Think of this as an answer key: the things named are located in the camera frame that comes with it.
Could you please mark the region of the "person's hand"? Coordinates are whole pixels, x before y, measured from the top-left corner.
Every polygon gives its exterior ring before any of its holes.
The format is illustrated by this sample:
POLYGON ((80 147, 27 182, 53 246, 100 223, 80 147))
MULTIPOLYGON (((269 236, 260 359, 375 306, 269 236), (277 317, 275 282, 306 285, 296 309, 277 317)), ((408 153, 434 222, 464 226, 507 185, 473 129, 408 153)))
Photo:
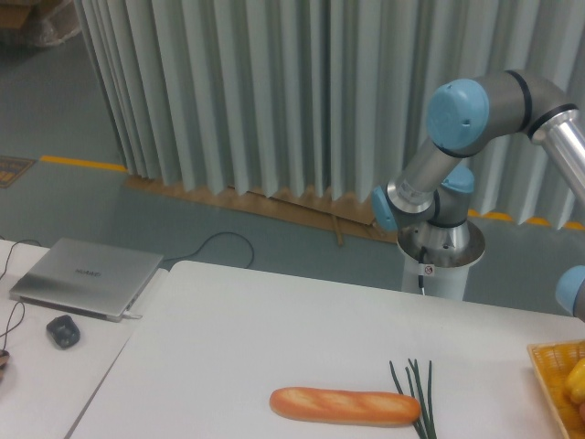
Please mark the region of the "person's hand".
POLYGON ((0 380, 2 380, 5 375, 5 368, 9 360, 10 360, 9 352, 2 349, 0 351, 0 380))

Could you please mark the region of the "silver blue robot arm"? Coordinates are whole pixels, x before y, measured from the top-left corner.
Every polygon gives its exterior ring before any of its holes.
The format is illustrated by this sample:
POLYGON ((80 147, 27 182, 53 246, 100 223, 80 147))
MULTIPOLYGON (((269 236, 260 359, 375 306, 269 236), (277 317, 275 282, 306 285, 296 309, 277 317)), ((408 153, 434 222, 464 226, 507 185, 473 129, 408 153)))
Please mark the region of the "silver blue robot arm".
POLYGON ((485 249, 484 235, 468 219, 474 176, 462 160, 497 137, 522 133, 543 147, 583 200, 584 125, 578 106, 554 83, 506 70, 439 87, 426 130, 399 176, 372 191, 372 209, 378 225, 397 234, 402 291, 461 300, 485 249))

